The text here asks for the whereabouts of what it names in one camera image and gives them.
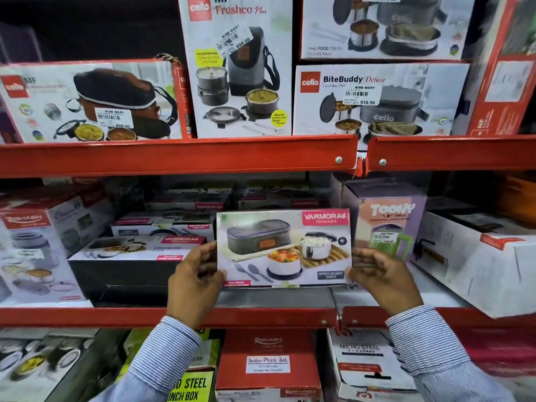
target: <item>store shelf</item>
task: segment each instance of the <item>store shelf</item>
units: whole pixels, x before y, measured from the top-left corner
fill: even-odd
[[[492,319],[414,265],[408,264],[408,267],[424,303],[434,306],[452,327],[536,327],[536,315]],[[389,316],[363,288],[341,287],[331,291],[341,327],[385,325]]]
[[[0,178],[348,170],[355,135],[0,145]]]
[[[536,169],[534,152],[536,135],[372,138],[365,174],[372,171]]]
[[[76,302],[88,306],[88,302]],[[158,324],[164,308],[46,307],[2,303],[0,327],[147,327]],[[225,289],[204,327],[335,327],[337,310],[328,288]]]

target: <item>shirt sleeve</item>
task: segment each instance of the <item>shirt sleeve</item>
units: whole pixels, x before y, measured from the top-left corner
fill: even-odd
[[[164,402],[200,344],[195,331],[165,316],[151,331],[123,379],[90,402]]]
[[[403,367],[425,401],[514,402],[499,382],[477,368],[437,311],[428,305],[386,321]]]

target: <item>hand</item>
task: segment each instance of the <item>hand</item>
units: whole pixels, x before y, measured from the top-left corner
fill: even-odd
[[[227,277],[227,270],[216,271],[210,276],[215,261],[216,242],[212,242],[194,247],[177,265],[168,282],[168,316],[194,330],[199,328],[216,303]],[[207,270],[207,277],[197,277],[198,273]]]
[[[368,290],[390,316],[423,305],[413,275],[403,261],[380,250],[354,248],[352,264],[345,275]]]

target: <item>fork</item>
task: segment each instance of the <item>fork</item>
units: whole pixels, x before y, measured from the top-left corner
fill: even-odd
[[[243,272],[243,273],[248,274],[249,277],[250,277],[252,280],[254,280],[254,281],[256,281],[256,282],[260,282],[260,281],[258,280],[258,278],[256,278],[255,276],[253,276],[252,274],[250,274],[248,271],[246,271],[242,265],[240,265],[240,264],[235,264],[235,268],[236,268],[236,270],[237,270],[238,272]]]

